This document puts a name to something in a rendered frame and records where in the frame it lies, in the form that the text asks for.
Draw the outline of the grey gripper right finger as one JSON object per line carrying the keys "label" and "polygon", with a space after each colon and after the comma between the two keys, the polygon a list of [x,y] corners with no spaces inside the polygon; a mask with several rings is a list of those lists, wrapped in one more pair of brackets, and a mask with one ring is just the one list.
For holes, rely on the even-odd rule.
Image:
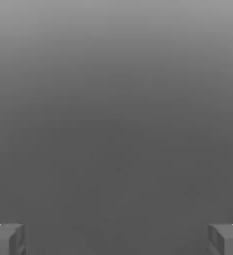
{"label": "grey gripper right finger", "polygon": [[208,240],[211,255],[233,255],[233,224],[209,224]]}

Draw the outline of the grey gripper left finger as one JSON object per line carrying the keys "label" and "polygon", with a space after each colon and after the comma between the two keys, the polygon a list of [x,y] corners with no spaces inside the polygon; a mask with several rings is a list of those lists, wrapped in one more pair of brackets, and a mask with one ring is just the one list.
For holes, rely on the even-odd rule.
{"label": "grey gripper left finger", "polygon": [[26,255],[24,224],[0,224],[0,255]]}

